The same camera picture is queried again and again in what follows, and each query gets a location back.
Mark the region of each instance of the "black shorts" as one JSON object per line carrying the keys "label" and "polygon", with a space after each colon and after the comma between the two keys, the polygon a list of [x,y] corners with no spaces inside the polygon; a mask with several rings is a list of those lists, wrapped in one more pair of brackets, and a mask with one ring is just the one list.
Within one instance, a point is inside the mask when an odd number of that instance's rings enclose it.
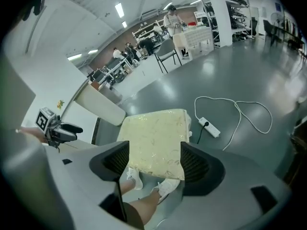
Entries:
{"label": "black shorts", "polygon": [[130,204],[123,202],[126,212],[127,223],[140,230],[144,230],[144,225],[138,211]]}

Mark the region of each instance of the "shoe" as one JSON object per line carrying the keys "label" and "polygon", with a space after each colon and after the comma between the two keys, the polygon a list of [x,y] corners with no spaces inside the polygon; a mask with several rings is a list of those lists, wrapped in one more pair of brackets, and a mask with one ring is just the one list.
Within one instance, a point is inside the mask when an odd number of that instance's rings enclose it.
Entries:
{"label": "shoe", "polygon": [[161,198],[159,199],[158,204],[160,204],[171,192],[173,192],[179,185],[180,180],[175,179],[165,179],[161,184],[158,183],[158,186],[155,186],[154,189],[158,189],[158,193]]}
{"label": "shoe", "polygon": [[143,182],[141,181],[139,172],[136,169],[128,169],[127,180],[128,179],[133,179],[135,181],[135,190],[141,190],[143,188]]}

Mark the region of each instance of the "power cord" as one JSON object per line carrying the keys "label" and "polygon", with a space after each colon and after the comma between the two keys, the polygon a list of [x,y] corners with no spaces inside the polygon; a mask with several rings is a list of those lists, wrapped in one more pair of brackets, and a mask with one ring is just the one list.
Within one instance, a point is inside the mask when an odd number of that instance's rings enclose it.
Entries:
{"label": "power cord", "polygon": [[[260,133],[262,133],[262,134],[268,134],[269,131],[271,130],[272,123],[273,123],[272,114],[271,114],[271,112],[269,111],[268,108],[266,108],[263,104],[261,104],[261,103],[259,103],[259,102],[243,102],[243,101],[237,101],[237,102],[235,102],[234,100],[226,99],[226,98],[211,98],[211,97],[209,97],[209,96],[200,96],[200,97],[197,97],[197,98],[195,99],[195,101],[194,101],[194,114],[195,114],[195,117],[196,117],[198,120],[199,120],[199,118],[198,118],[197,115],[196,115],[196,101],[197,101],[198,99],[200,99],[200,98],[207,98],[207,99],[211,99],[211,100],[225,100],[225,101],[231,101],[231,102],[233,102],[233,103],[235,104],[235,108],[236,108],[236,109],[238,110],[238,112],[240,113],[239,122],[238,122],[238,124],[237,124],[237,126],[236,126],[236,128],[235,128],[235,130],[234,130],[234,132],[233,132],[233,134],[232,134],[232,136],[231,136],[231,138],[230,138],[228,144],[223,148],[223,151],[230,145],[232,139],[234,138],[234,135],[235,135],[235,133],[236,133],[236,130],[238,129],[238,127],[239,127],[239,125],[240,125],[240,122],[241,122],[241,119],[242,119],[242,115],[243,115],[243,116],[254,126],[254,128],[255,128],[258,132],[260,132]],[[263,107],[268,111],[268,113],[269,113],[270,116],[271,116],[271,124],[270,124],[270,127],[269,127],[268,131],[263,132],[263,131],[259,130],[259,129],[253,124],[253,122],[252,122],[252,121],[241,111],[241,109],[239,108],[239,106],[237,105],[237,103],[254,103],[254,104],[259,104],[259,105],[263,106]]]}
{"label": "power cord", "polygon": [[[206,123],[203,125],[203,127],[201,128],[201,133],[202,133],[203,128],[205,128],[205,127],[208,126],[208,125],[209,125],[209,122],[206,122]],[[199,138],[198,138],[197,144],[199,143],[199,141],[200,141],[200,139],[201,139],[201,133],[200,133],[200,136],[199,136]]]}

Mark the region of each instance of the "fluorescent light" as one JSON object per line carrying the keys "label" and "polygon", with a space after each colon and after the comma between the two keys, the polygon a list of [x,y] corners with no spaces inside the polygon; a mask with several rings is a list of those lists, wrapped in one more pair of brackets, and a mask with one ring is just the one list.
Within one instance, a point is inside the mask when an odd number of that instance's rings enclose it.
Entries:
{"label": "fluorescent light", "polygon": [[119,17],[120,18],[123,17],[124,16],[124,11],[123,11],[123,7],[121,6],[121,3],[116,4],[115,8],[117,10],[117,13],[118,13]]}
{"label": "fluorescent light", "polygon": [[78,54],[78,55],[75,55],[75,56],[71,56],[71,57],[68,57],[67,59],[68,60],[73,60],[73,59],[76,59],[76,58],[80,58],[82,54]]}
{"label": "fluorescent light", "polygon": [[190,3],[190,5],[192,5],[192,4],[194,4],[194,3],[197,3],[197,2],[200,2],[201,0],[197,0],[197,1],[195,1],[195,2],[192,2],[192,3]]}
{"label": "fluorescent light", "polygon": [[173,3],[173,2],[170,2],[168,5],[166,5],[165,8],[164,8],[163,10],[166,10],[167,7],[168,7],[169,5],[171,5],[172,3]]}
{"label": "fluorescent light", "polygon": [[88,54],[90,55],[90,54],[96,53],[97,51],[98,51],[98,49],[93,49],[90,52],[88,52]]}

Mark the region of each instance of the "floor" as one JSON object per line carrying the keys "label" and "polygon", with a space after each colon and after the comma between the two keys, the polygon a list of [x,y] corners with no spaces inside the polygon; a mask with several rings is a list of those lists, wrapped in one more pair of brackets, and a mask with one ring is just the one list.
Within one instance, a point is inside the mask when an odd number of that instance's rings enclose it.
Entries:
{"label": "floor", "polygon": [[[260,166],[282,178],[289,168],[293,150],[289,141],[297,119],[307,115],[306,103],[297,106],[299,96],[307,94],[307,69],[301,57],[289,50],[286,44],[270,47],[267,40],[248,40],[223,47],[209,55],[197,58],[172,72],[160,76],[156,81],[126,99],[120,107],[127,115],[158,110],[183,108],[191,116],[190,142],[196,143],[200,125],[194,116],[194,100],[198,96],[223,97],[240,101],[257,101],[264,104],[273,116],[269,134],[257,132],[250,123],[242,119],[232,144],[226,151],[255,160]],[[240,104],[255,125],[266,130],[270,117],[261,107]],[[197,114],[211,121],[220,131],[219,138],[203,132],[200,145],[222,149],[229,141],[238,122],[238,113],[233,104],[199,100]],[[101,122],[97,145],[116,141],[120,128]],[[123,196],[125,202],[148,195],[161,178],[142,174],[144,189],[131,191]],[[157,209],[145,229],[154,227],[171,214],[180,204],[178,187]]]}
{"label": "floor", "polygon": [[[181,64],[189,62],[189,57],[180,59]],[[180,67],[178,58],[175,56],[174,64],[173,58],[169,58],[163,62],[168,72]],[[127,98],[133,96],[135,93],[146,87],[148,84],[159,79],[166,74],[164,68],[161,72],[158,62],[154,55],[149,56],[146,60],[141,60],[140,65],[127,75],[120,83],[115,83],[113,87],[123,96],[122,102]]]}

